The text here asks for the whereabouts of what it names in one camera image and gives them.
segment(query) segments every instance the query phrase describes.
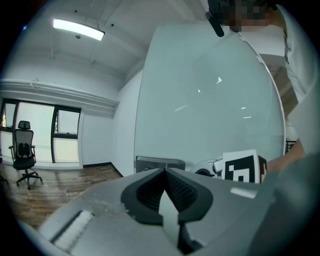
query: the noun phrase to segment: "glass panel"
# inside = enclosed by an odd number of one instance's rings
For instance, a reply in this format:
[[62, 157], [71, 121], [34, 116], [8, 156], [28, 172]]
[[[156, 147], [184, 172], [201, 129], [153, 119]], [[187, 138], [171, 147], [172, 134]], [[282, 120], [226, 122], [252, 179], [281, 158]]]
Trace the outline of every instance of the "glass panel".
[[12, 146], [12, 132], [0, 131], [0, 143], [2, 155], [11, 159], [12, 156], [9, 147]]
[[54, 109], [53, 106], [25, 102], [21, 102], [18, 107], [15, 128], [18, 128], [20, 121], [30, 122], [37, 162], [52, 163], [51, 125]]
[[59, 110], [57, 131], [59, 134], [78, 134], [78, 122], [80, 113]]
[[53, 138], [53, 148], [56, 163], [79, 163], [77, 139]]
[[2, 127], [12, 127], [16, 104], [5, 103], [1, 120]]
[[283, 154], [275, 85], [237, 33], [220, 38], [210, 24], [159, 26], [145, 63], [135, 157], [181, 160], [188, 171], [225, 152], [256, 149], [268, 161]]

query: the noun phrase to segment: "ceiling light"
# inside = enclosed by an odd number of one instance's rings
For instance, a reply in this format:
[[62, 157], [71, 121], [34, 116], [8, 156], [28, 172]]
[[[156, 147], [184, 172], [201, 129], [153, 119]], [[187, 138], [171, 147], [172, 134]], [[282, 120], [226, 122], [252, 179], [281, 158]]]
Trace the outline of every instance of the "ceiling light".
[[98, 30], [96, 28], [82, 25], [79, 23], [74, 23], [71, 21], [62, 20], [62, 19], [54, 19], [53, 20], [53, 27], [55, 29], [76, 32], [78, 34], [82, 34], [82, 35], [97, 39], [99, 41], [101, 41], [101, 39], [105, 35], [105, 32]]

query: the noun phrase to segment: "black office chair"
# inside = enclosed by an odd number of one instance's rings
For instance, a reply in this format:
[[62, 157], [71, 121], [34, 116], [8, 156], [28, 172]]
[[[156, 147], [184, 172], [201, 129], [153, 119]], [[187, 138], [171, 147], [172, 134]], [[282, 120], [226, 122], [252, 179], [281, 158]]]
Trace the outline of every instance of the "black office chair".
[[0, 174], [0, 182], [6, 182], [9, 185], [9, 182], [7, 179], [5, 179], [1, 174]]
[[38, 176], [37, 172], [32, 169], [37, 161], [35, 150], [36, 146], [32, 145], [34, 132], [30, 130], [30, 122], [20, 121], [18, 129], [15, 129], [13, 132], [13, 136], [15, 141], [15, 159], [13, 153], [14, 146], [9, 147], [13, 160], [13, 168], [16, 170], [25, 170], [25, 174], [22, 174], [22, 178], [16, 182], [16, 185], [19, 187], [19, 182], [27, 179], [28, 190], [30, 190], [30, 178], [40, 179], [41, 183], [43, 184], [42, 178]]

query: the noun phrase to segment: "black rubber part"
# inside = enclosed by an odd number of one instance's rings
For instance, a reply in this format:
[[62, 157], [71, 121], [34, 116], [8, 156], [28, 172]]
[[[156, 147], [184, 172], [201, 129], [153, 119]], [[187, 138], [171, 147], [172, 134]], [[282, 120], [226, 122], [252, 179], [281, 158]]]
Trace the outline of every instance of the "black rubber part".
[[158, 212], [164, 191], [179, 212], [180, 225], [201, 220], [213, 203], [209, 189], [170, 168], [159, 169], [128, 185], [120, 200], [139, 223], [161, 226], [163, 217]]
[[193, 253], [203, 246], [196, 240], [192, 240], [185, 225], [182, 225], [179, 230], [178, 248], [183, 254]]

